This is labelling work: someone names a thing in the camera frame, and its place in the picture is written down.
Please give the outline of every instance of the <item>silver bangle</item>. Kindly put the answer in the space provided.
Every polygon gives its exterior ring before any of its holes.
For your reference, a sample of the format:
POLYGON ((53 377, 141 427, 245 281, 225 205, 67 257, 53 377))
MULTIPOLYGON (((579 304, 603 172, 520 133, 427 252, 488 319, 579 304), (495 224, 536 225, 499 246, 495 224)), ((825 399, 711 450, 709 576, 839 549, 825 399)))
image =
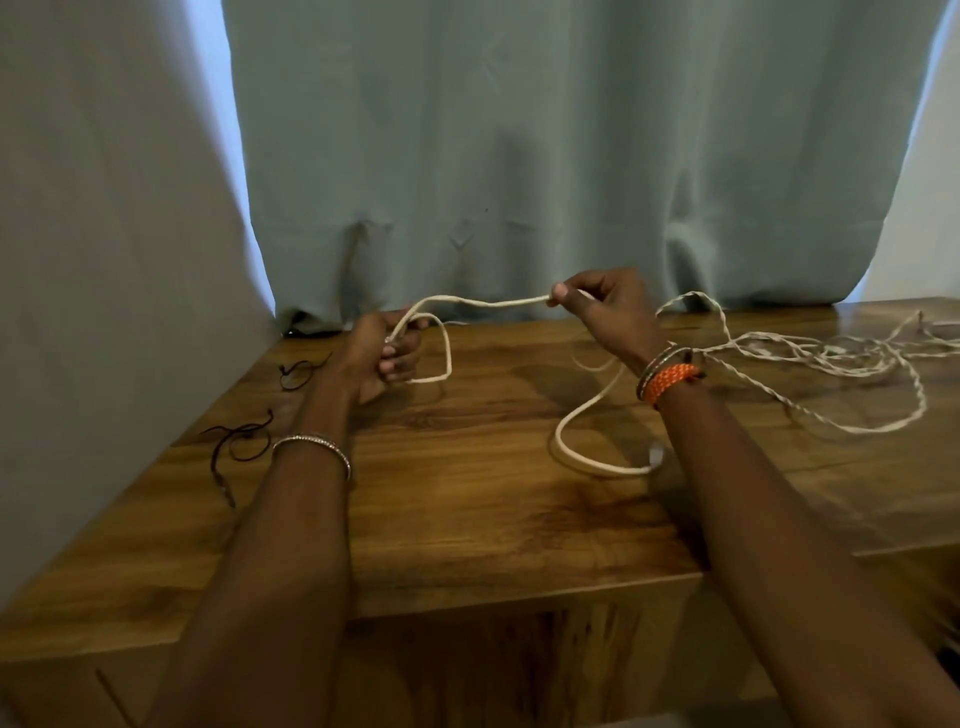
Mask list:
POLYGON ((681 346, 680 344, 671 344, 662 352, 657 354, 654 358, 650 360, 650 363, 643 368, 643 374, 640 375, 640 381, 636 385, 636 395, 643 399, 643 390, 647 388, 647 385, 650 383, 650 380, 657 375, 657 372, 662 369, 663 365, 666 364, 670 359, 676 356, 679 353, 692 352, 693 349, 690 347, 681 346))
POLYGON ((324 437, 323 435, 314 435, 298 432, 295 435, 286 435, 281 437, 274 444, 274 457, 276 457, 276 449, 279 448, 283 443, 313 443, 314 445, 319 445, 322 448, 327 448, 334 455, 340 458, 340 462, 344 464, 344 470, 346 472, 346 479, 350 480, 353 477, 353 466, 350 465, 350 459, 347 457, 347 454, 343 452, 335 442, 330 438, 324 437))

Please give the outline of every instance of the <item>curtain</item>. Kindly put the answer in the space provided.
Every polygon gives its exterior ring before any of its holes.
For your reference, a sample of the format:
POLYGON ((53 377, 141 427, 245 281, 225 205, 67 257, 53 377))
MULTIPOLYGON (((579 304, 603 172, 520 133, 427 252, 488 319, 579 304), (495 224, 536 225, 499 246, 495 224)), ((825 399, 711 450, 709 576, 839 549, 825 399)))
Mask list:
POLYGON ((430 294, 535 296, 587 267, 636 266, 658 300, 843 299, 944 2, 224 10, 277 315, 320 329, 430 294))

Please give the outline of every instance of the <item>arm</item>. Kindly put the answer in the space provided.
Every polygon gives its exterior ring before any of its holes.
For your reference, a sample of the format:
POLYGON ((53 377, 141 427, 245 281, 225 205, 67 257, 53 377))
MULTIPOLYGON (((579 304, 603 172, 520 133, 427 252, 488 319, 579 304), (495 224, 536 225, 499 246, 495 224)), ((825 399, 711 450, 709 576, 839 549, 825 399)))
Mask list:
MULTIPOLYGON (((558 284, 551 303, 639 375, 666 346, 644 299, 635 271, 592 271, 558 284)), ((685 382, 659 409, 714 575, 798 723, 957 724, 960 692, 727 408, 685 382)))
MULTIPOLYGON (((360 319, 314 376, 292 430, 344 447, 348 416, 384 380, 414 375, 420 336, 384 337, 399 313, 360 319)), ((319 726, 349 602, 347 483, 329 450, 288 443, 174 651, 147 728, 319 726)))

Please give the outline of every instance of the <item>orange bracelet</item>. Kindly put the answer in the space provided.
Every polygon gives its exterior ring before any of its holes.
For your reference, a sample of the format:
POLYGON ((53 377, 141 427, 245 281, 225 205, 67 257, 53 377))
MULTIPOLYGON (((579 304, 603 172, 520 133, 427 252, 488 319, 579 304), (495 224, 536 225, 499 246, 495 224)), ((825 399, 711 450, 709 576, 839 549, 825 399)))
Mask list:
POLYGON ((702 376, 699 367, 693 364, 673 364, 664 367, 650 380, 643 390, 643 398, 651 407, 657 406, 660 395, 680 381, 690 381, 702 376))

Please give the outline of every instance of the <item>hand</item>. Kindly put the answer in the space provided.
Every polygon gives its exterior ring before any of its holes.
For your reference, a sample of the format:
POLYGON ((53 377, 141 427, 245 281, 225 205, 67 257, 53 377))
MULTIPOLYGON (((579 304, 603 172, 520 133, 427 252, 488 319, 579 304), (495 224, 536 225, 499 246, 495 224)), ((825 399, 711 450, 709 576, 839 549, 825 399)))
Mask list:
POLYGON ((646 298, 636 270, 614 268, 584 271, 557 283, 547 305, 562 305, 583 321, 600 346, 639 376, 650 360, 668 346, 646 298))
POLYGON ((388 383, 412 379, 420 360, 420 331, 425 319, 411 322, 393 344, 384 340, 394 330, 406 309, 374 311, 357 319, 344 346, 327 365, 341 374, 357 403, 365 404, 387 390, 388 383))

